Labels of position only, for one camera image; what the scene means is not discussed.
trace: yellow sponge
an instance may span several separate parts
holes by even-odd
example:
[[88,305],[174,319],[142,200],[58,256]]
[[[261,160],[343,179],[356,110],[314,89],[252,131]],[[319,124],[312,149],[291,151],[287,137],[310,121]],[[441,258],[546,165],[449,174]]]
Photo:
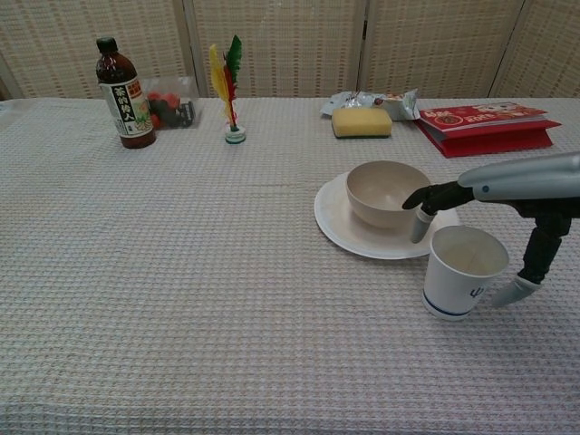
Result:
[[337,138],[384,138],[391,136],[392,121],[385,109],[345,107],[334,109],[333,130]]

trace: bottle cap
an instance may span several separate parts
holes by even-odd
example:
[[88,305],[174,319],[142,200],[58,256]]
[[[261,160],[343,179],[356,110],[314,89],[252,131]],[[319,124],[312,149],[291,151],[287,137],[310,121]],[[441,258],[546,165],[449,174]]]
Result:
[[105,36],[97,39],[97,47],[99,47],[99,51],[103,54],[115,53],[117,51],[117,42],[115,38]]

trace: plastic bag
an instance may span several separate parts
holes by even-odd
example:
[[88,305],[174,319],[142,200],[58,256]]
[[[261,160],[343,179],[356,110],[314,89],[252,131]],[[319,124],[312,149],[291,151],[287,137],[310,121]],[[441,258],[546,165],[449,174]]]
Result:
[[147,96],[155,130],[183,129],[199,124],[201,108],[194,77],[145,78],[140,83]]
[[393,121],[417,120],[417,90],[403,94],[370,93],[370,92],[340,92],[327,101],[321,113],[332,116],[334,109],[341,107],[382,107]]

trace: white tablecloth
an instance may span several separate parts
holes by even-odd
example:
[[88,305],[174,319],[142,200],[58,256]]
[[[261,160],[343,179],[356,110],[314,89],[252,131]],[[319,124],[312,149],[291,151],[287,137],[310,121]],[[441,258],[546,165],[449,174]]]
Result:
[[238,146],[205,100],[197,129],[144,150],[103,101],[0,111],[0,431],[579,433],[577,223],[544,288],[494,309],[534,223],[460,208],[511,264],[448,323],[421,303],[426,257],[362,258],[314,220],[318,189],[368,160],[444,182],[580,150],[579,100],[517,101],[562,122],[554,147],[445,159],[410,123],[336,140],[314,99],[241,100]]

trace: beige bowl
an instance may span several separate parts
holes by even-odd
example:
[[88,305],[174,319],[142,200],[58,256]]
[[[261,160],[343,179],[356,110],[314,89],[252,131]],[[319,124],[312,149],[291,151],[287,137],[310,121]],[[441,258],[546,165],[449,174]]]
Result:
[[399,228],[412,222],[415,211],[402,203],[429,179],[413,166],[378,160],[357,166],[346,178],[346,192],[354,213],[379,228]]

